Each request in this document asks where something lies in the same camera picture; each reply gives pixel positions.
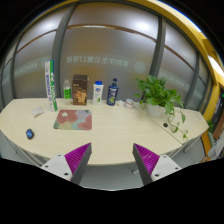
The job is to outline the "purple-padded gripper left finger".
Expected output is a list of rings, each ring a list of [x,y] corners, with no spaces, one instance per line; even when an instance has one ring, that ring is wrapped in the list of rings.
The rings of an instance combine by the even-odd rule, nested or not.
[[[91,144],[82,145],[69,153],[57,154],[41,168],[76,185],[79,185],[92,153]]]

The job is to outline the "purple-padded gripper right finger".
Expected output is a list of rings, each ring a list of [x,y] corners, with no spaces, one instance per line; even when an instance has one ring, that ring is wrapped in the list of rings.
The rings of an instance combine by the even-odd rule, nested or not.
[[[133,155],[143,185],[148,185],[181,170],[181,167],[168,155],[159,156],[136,143],[133,144]]]

